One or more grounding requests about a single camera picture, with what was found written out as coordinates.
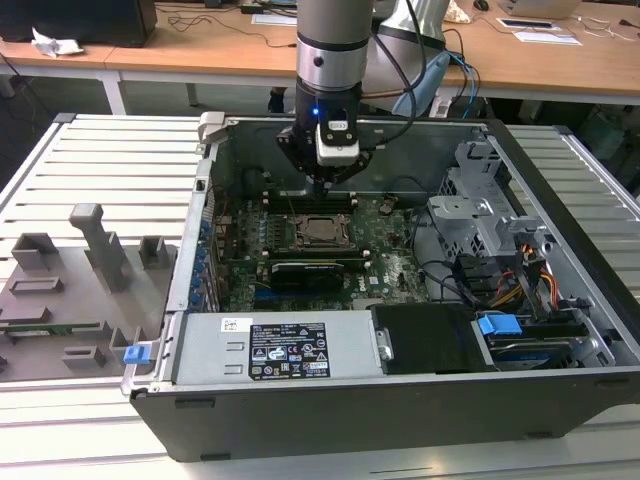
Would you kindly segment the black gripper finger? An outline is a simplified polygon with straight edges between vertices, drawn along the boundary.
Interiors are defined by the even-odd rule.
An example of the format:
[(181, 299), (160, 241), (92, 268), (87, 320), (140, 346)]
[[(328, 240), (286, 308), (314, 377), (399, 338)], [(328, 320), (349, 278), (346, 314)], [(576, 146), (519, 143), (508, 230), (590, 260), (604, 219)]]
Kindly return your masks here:
[(328, 168), (328, 177), (324, 181), (324, 190), (329, 191), (334, 186), (340, 185), (356, 174), (364, 171), (373, 157), (372, 152), (365, 151), (350, 165)]
[(318, 164), (314, 135), (298, 126), (289, 126), (276, 136), (276, 140), (294, 169), (305, 174), (310, 191), (326, 193), (325, 171)]

